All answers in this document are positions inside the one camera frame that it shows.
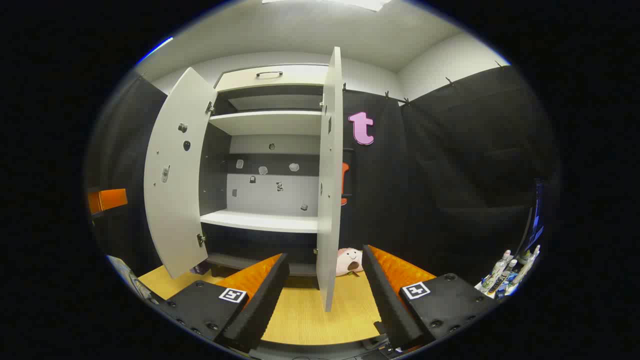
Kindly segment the white tray of small bottles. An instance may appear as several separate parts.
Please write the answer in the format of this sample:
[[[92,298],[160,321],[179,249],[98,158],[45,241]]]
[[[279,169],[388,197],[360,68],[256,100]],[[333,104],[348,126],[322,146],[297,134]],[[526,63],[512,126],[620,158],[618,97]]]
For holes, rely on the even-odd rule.
[[[512,296],[536,264],[540,248],[538,244],[519,257],[507,249],[489,274],[475,285],[475,289],[494,300]]]

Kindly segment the pink white plush toy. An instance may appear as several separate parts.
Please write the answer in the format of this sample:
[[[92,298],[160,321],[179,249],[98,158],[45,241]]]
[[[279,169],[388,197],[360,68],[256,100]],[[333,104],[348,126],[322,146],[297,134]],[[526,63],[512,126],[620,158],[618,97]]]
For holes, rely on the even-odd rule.
[[[336,260],[336,277],[362,272],[362,251],[355,248],[339,248]]]

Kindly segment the grey door black cat sticker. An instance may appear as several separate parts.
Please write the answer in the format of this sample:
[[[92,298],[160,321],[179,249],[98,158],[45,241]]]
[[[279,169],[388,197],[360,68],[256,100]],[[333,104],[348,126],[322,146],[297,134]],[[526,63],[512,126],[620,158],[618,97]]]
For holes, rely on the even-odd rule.
[[[341,226],[343,164],[343,67],[334,47],[322,87],[318,162],[316,274],[322,311],[331,312]]]

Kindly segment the black backdrop cloth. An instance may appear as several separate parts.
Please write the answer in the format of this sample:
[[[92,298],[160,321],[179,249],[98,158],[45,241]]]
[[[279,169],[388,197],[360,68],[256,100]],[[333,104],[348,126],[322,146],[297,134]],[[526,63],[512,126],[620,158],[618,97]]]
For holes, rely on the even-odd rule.
[[[128,76],[100,114],[84,161],[87,191],[126,189],[128,204],[99,214],[94,227],[99,248],[136,276],[165,268],[147,224],[144,168],[168,95],[137,73]],[[342,95],[338,249],[375,246],[434,275],[454,272],[469,282],[503,251],[521,254],[535,179],[546,186],[558,158],[547,116],[512,66],[403,101],[350,89],[343,71]],[[217,256],[221,266],[242,269],[285,253],[319,287],[310,264],[316,235],[202,221],[227,205],[231,136],[210,120],[233,112],[217,91],[199,164],[204,261]]]

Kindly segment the grey cabinet drawer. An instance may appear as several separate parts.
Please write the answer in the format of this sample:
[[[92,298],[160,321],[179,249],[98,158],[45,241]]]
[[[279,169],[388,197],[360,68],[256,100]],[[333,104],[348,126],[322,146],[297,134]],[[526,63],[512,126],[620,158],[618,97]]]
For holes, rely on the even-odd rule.
[[[327,64],[274,64],[225,71],[214,85],[218,92],[269,87],[276,85],[322,85],[329,66]],[[256,73],[282,71],[275,79],[257,79]]]

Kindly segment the grey open-shelf cabinet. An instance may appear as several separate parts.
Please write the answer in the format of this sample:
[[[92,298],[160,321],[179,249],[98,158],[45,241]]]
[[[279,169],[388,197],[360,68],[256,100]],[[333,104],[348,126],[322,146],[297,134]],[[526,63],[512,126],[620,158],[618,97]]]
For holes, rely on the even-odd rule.
[[[222,210],[207,224],[274,233],[318,234],[322,85],[276,85],[219,92],[233,106],[210,118],[231,137]],[[311,246],[316,275],[317,239]]]

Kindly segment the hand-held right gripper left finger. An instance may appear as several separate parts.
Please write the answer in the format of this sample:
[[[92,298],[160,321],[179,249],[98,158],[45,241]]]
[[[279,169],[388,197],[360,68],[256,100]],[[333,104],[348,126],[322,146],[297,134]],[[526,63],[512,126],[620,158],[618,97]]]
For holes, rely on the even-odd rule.
[[[261,342],[290,276],[286,253],[279,253],[215,284],[196,280],[157,310],[184,330],[221,347],[249,353]]]

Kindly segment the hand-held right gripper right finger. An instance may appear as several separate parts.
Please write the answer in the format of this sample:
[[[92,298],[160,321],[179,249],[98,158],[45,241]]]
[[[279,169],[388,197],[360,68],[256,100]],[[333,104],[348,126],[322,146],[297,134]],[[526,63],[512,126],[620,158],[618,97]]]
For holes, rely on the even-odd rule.
[[[370,244],[362,267],[388,341],[402,350],[452,337],[499,305],[461,276],[434,276]]]

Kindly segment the grey door newspaper sticker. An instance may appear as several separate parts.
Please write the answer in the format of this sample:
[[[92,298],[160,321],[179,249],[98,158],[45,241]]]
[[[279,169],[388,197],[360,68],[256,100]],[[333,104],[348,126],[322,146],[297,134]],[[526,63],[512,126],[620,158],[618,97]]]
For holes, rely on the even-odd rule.
[[[194,68],[179,77],[151,130],[144,162],[144,207],[163,267],[178,278],[207,257],[201,242],[199,176],[214,86]]]

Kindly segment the ceiling light panel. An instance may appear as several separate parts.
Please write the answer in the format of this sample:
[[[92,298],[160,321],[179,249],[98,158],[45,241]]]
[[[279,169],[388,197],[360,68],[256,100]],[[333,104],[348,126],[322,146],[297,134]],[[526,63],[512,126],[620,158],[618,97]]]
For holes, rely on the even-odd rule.
[[[297,2],[297,3],[336,3],[348,7],[356,7],[370,12],[379,12],[393,0],[261,0],[263,5],[269,3]]]

